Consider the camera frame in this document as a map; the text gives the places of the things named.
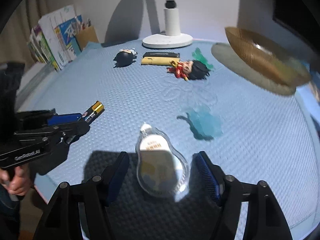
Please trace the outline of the person's left hand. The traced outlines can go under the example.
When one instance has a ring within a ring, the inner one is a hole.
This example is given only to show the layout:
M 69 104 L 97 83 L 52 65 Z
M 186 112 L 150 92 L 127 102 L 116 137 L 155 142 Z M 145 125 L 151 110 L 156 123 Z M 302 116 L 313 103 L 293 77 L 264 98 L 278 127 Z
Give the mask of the person's left hand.
M 12 179 L 5 170 L 1 170 L 1 185 L 9 194 L 25 196 L 32 186 L 30 169 L 28 164 L 15 167 L 15 175 Z

